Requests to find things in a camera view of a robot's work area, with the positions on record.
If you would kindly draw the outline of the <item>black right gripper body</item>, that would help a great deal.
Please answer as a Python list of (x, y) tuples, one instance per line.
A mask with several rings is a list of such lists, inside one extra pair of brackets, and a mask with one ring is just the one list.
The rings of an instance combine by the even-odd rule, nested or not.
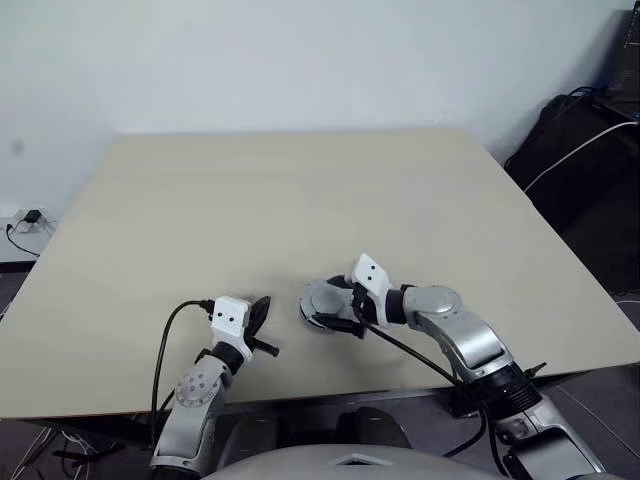
[(360, 284), (354, 286), (351, 306), (358, 322), (355, 335), (363, 338), (369, 327), (376, 323), (376, 307), (367, 290)]

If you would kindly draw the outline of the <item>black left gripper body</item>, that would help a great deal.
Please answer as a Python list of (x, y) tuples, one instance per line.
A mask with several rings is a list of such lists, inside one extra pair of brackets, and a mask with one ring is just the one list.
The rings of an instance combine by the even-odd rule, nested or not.
[(247, 346), (252, 345), (252, 339), (256, 334), (257, 319), (258, 319), (260, 310), (261, 310), (260, 301), (256, 301), (255, 303), (253, 303), (249, 310), (249, 318), (244, 329), (244, 341)]

